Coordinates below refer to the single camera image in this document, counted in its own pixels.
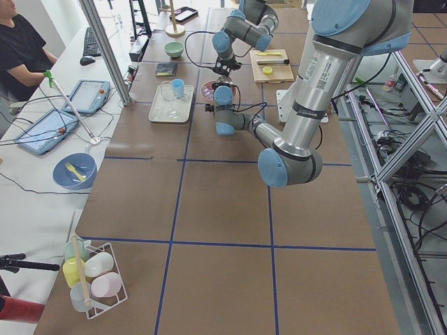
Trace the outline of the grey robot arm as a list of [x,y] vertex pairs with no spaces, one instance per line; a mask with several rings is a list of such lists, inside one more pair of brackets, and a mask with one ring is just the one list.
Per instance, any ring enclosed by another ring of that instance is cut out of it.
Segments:
[[412,14],[412,1],[317,1],[298,78],[287,93],[291,104],[284,128],[277,130],[258,115],[236,111],[233,90],[219,84],[213,93],[216,132],[245,130],[263,143],[258,171],[268,186],[313,181],[321,173],[322,160],[311,143],[346,67],[356,57],[405,48]]
[[232,70],[241,67],[233,51],[233,42],[241,40],[258,51],[265,51],[272,40],[273,32],[279,26],[275,10],[265,1],[241,1],[233,9],[223,27],[212,37],[217,60],[212,71],[228,77]]

